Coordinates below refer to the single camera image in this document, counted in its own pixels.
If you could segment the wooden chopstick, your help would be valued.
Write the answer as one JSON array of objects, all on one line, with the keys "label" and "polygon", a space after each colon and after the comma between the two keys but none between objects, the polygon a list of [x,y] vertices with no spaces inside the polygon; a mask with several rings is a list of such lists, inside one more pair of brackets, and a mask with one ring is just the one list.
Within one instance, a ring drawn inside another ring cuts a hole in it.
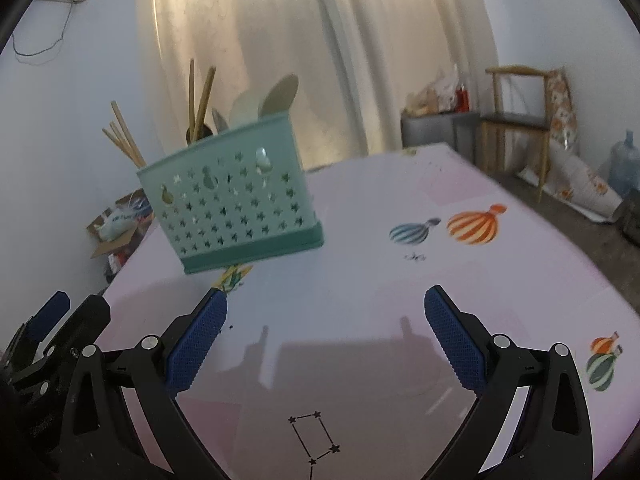
[{"label": "wooden chopstick", "polygon": [[134,146],[134,150],[136,151],[137,155],[140,156],[143,161],[144,161],[144,166],[146,166],[146,161],[144,160],[144,157],[142,156],[136,141],[134,140],[134,137],[132,136],[127,124],[126,124],[126,120],[124,118],[124,116],[122,116],[122,112],[119,109],[119,106],[117,104],[116,101],[112,101],[111,102],[111,108],[112,111],[114,113],[116,122],[115,124],[119,126],[120,131],[126,136],[126,138],[128,139],[128,141]]},{"label": "wooden chopstick", "polygon": [[144,167],[143,159],[137,155],[136,151],[134,150],[134,146],[128,141],[126,136],[120,131],[119,126],[116,125],[114,122],[110,122],[110,128],[107,131],[117,134],[120,137],[120,140],[122,140],[122,142],[124,142],[126,145],[128,145],[132,149],[132,151],[134,152],[134,156],[136,156],[136,159],[140,162],[143,168]]},{"label": "wooden chopstick", "polygon": [[192,130],[193,142],[196,142],[201,137],[201,130],[204,125],[204,118],[207,110],[210,92],[212,92],[215,74],[216,67],[210,66],[206,74],[200,104],[198,104],[198,114],[196,114],[195,125]]},{"label": "wooden chopstick", "polygon": [[102,129],[102,132],[110,139],[110,141],[122,152],[126,157],[128,157],[138,169],[142,168],[140,162],[134,156],[134,152],[132,149],[126,145],[117,134],[107,131],[105,128]]},{"label": "wooden chopstick", "polygon": [[193,139],[195,129],[195,103],[194,103],[194,59],[190,58],[189,63],[189,85],[188,85],[188,113],[189,127],[186,133],[186,144],[190,145]]}]

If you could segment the metal spoon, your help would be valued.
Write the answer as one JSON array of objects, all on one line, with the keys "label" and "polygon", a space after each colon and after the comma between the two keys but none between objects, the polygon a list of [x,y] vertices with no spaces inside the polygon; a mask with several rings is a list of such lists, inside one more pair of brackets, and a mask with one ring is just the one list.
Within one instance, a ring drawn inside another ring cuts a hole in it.
[{"label": "metal spoon", "polygon": [[222,116],[221,112],[216,109],[216,107],[212,107],[212,118],[215,124],[215,128],[218,134],[224,133],[229,129],[229,124],[227,119]]}]

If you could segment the cardboard box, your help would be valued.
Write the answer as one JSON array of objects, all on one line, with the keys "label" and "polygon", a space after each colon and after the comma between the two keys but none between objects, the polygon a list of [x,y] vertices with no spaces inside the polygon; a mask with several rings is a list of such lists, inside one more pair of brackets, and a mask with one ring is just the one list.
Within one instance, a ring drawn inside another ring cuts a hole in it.
[{"label": "cardboard box", "polygon": [[91,258],[130,249],[142,240],[153,219],[152,206],[142,188],[122,196],[87,226],[96,242]]}]

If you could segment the green plastic utensil holder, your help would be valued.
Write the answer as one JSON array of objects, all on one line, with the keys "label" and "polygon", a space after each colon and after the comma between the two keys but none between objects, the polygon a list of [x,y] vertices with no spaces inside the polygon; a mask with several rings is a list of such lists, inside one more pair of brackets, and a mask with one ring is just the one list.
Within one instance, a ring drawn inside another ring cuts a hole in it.
[{"label": "green plastic utensil holder", "polygon": [[323,244],[288,114],[199,140],[138,178],[187,274]]}]

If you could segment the blue water jug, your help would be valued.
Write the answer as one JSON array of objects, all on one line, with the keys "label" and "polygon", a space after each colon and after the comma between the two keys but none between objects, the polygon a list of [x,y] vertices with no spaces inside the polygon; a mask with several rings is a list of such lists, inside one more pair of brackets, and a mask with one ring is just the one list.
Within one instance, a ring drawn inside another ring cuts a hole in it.
[{"label": "blue water jug", "polygon": [[608,185],[625,198],[639,188],[639,149],[634,145],[634,132],[626,131],[626,138],[611,148]]}]

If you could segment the wooden chair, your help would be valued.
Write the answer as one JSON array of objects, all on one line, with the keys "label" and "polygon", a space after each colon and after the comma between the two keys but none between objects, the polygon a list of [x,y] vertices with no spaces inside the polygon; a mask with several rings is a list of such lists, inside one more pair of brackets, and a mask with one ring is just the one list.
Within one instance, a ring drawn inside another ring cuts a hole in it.
[{"label": "wooden chair", "polygon": [[[549,167],[549,151],[551,140],[552,106],[549,80],[552,73],[548,70],[537,70],[526,65],[505,65],[487,67],[485,73],[491,76],[494,110],[480,116],[480,169],[489,172],[489,133],[496,136],[495,168],[504,171],[506,161],[506,132],[521,131],[539,139],[538,184],[536,202],[540,203],[544,195]],[[544,116],[506,112],[503,109],[500,77],[539,78],[542,80],[544,92]]]}]

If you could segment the floral cushion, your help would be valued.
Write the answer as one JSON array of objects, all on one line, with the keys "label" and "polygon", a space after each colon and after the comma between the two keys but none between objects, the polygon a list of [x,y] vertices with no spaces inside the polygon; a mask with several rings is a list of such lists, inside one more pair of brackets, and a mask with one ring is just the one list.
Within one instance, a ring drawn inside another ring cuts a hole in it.
[{"label": "floral cushion", "polygon": [[550,99],[551,137],[565,151],[579,153],[577,115],[574,110],[570,84],[563,67],[550,70],[547,81]]}]

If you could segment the grey cabinet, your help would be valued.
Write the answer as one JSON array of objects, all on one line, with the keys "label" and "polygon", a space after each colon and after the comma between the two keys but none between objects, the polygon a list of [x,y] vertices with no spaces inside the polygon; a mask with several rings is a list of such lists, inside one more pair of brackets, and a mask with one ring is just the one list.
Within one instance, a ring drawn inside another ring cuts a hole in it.
[{"label": "grey cabinet", "polygon": [[463,158],[476,163],[477,129],[480,126],[479,112],[445,113],[410,117],[402,114],[400,131],[402,146],[417,146],[447,143]]}]

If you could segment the red bottle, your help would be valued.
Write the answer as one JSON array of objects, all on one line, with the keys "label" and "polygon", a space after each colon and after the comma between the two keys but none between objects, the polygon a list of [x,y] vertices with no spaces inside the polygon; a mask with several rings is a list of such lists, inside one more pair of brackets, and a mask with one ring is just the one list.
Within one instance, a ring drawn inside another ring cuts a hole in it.
[{"label": "red bottle", "polygon": [[468,89],[465,87],[465,84],[460,82],[456,88],[456,112],[467,113],[470,109],[471,105]]}]

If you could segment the white plastic bag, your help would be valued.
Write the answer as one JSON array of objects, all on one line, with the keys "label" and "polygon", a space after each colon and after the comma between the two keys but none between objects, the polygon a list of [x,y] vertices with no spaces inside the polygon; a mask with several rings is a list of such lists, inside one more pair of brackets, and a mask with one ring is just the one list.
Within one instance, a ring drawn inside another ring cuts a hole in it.
[{"label": "white plastic bag", "polygon": [[444,73],[440,70],[437,78],[418,93],[409,93],[404,113],[410,117],[423,117],[453,112],[457,107],[459,84],[458,66]]}]

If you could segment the cream curtain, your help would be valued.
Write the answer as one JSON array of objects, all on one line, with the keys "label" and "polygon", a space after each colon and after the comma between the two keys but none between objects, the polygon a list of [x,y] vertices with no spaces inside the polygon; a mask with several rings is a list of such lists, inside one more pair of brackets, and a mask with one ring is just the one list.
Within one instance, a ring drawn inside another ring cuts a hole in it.
[{"label": "cream curtain", "polygon": [[245,90],[287,74],[307,168],[401,147],[400,113],[454,65],[474,107],[491,102],[498,61],[484,0],[136,0],[149,107],[160,146],[186,144],[189,63],[194,100],[210,66],[210,102],[229,115]]}]

